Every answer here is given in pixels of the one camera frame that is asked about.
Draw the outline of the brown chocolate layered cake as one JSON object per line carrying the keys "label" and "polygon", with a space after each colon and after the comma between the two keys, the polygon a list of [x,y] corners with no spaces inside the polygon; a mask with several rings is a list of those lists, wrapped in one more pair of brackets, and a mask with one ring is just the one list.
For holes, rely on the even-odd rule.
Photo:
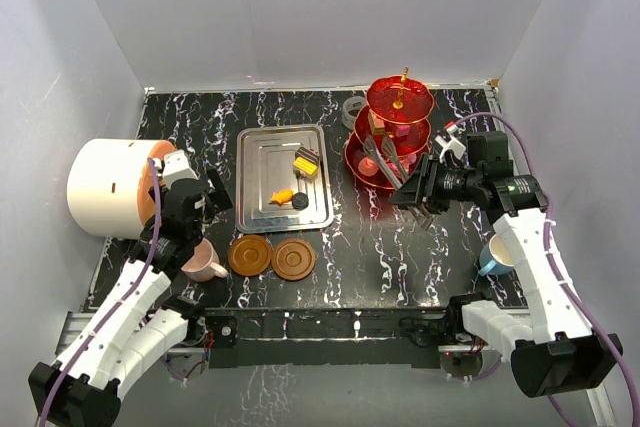
{"label": "brown chocolate layered cake", "polygon": [[295,158],[303,158],[308,162],[318,165],[320,163],[320,155],[315,150],[300,146],[295,152]]}

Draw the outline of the green striped macaron cake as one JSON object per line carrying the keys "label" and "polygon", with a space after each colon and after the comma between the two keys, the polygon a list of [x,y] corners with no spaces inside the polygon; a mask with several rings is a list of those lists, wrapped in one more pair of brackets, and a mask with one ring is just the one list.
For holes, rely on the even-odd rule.
{"label": "green striped macaron cake", "polygon": [[373,113],[368,116],[369,126],[373,135],[381,135],[385,132],[385,124],[382,119]]}

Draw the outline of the silver metal serving tongs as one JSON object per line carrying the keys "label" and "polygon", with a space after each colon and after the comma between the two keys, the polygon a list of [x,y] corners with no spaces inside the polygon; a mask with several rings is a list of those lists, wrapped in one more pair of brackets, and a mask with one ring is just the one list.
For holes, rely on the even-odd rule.
{"label": "silver metal serving tongs", "polygon": [[[366,156],[378,166],[379,170],[387,178],[394,191],[398,191],[403,185],[403,180],[408,179],[408,174],[399,161],[399,158],[393,155],[391,162],[388,162],[380,152],[376,141],[371,135],[366,137],[363,149]],[[404,210],[410,212],[418,226],[425,231],[427,231],[433,223],[432,215],[429,214],[424,207],[408,206],[404,207]]]}

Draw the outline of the yellow orange cake piece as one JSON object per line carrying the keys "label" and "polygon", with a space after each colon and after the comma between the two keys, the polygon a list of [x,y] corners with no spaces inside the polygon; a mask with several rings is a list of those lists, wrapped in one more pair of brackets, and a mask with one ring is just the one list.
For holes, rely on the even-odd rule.
{"label": "yellow orange cake piece", "polygon": [[296,157],[292,167],[297,177],[307,180],[314,180],[319,172],[319,165],[304,157]]}

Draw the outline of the pink roll cake top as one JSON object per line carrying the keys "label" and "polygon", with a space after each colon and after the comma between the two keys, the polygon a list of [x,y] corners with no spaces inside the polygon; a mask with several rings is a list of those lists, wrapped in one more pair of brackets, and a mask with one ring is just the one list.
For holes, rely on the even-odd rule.
{"label": "pink roll cake top", "polygon": [[359,162],[358,169],[363,175],[367,177],[375,175],[379,170],[377,164],[369,157],[364,157]]}

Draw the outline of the pink square cake block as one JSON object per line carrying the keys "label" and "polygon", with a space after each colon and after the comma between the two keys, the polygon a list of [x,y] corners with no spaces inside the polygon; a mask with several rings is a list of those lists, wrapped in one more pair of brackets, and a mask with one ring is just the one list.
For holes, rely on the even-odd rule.
{"label": "pink square cake block", "polygon": [[406,138],[409,135],[411,127],[408,124],[397,124],[395,126],[394,135],[397,138]]}

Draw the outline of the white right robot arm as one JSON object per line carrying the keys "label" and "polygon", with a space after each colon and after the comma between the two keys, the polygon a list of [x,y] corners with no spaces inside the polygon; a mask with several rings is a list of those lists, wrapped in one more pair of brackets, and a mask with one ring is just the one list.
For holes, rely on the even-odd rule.
{"label": "white right robot arm", "polygon": [[447,335],[460,344],[478,337],[498,350],[530,398],[598,387],[623,348],[617,335],[597,332],[578,308],[554,249],[547,196],[534,176],[515,174],[505,133],[468,135],[467,154],[465,166],[423,154],[389,201],[434,215],[453,201],[478,206],[511,256],[529,320],[517,320],[483,294],[459,295],[446,308]]}

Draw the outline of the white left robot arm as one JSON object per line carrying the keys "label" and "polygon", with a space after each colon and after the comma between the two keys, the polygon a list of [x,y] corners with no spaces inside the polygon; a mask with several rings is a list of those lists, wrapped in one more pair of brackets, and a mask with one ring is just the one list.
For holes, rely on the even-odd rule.
{"label": "white left robot arm", "polygon": [[41,426],[111,426],[132,386],[178,343],[194,346],[207,323],[196,302],[174,295],[153,306],[203,241],[203,229],[231,208],[218,172],[169,181],[153,173],[155,213],[99,310],[52,364],[28,384]]}

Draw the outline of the red three-tier cake stand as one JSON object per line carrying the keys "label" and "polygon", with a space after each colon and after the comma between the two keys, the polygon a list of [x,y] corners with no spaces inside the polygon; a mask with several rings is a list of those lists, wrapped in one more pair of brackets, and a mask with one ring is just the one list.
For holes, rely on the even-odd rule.
{"label": "red three-tier cake stand", "polygon": [[[363,149],[364,141],[371,135],[388,162],[396,155],[407,174],[411,174],[420,157],[430,150],[432,128],[429,116],[435,100],[424,83],[409,77],[408,70],[375,80],[365,98],[367,105],[359,112],[346,143],[345,161],[358,184],[390,193],[393,188],[380,170],[371,177],[359,171],[359,162],[367,157]],[[368,121],[370,113],[384,121],[383,134],[371,133]],[[408,124],[411,127],[406,138],[394,135],[397,124]]]}

